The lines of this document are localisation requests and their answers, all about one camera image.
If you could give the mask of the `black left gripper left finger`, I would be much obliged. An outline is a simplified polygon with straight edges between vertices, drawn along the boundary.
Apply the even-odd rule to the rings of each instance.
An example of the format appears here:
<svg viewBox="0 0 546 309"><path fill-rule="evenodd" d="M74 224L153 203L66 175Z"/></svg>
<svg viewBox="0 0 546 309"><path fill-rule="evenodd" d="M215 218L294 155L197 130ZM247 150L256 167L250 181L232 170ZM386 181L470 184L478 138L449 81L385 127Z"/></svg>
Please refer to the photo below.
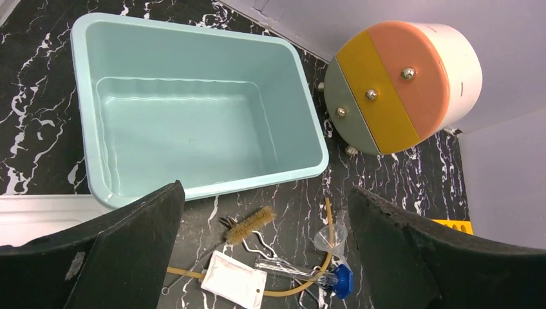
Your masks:
<svg viewBox="0 0 546 309"><path fill-rule="evenodd" d="M2 308L156 308L184 211L180 182L19 247L1 247Z"/></svg>

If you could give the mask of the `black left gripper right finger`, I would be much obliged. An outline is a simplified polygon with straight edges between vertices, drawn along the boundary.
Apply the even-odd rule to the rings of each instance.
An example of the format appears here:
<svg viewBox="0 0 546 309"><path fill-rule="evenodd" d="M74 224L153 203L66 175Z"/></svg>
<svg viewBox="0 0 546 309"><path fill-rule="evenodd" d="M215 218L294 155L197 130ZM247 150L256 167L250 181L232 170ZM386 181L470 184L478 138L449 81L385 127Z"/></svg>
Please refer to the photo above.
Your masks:
<svg viewBox="0 0 546 309"><path fill-rule="evenodd" d="M544 308L545 251L466 234L354 187L348 217L376 308Z"/></svg>

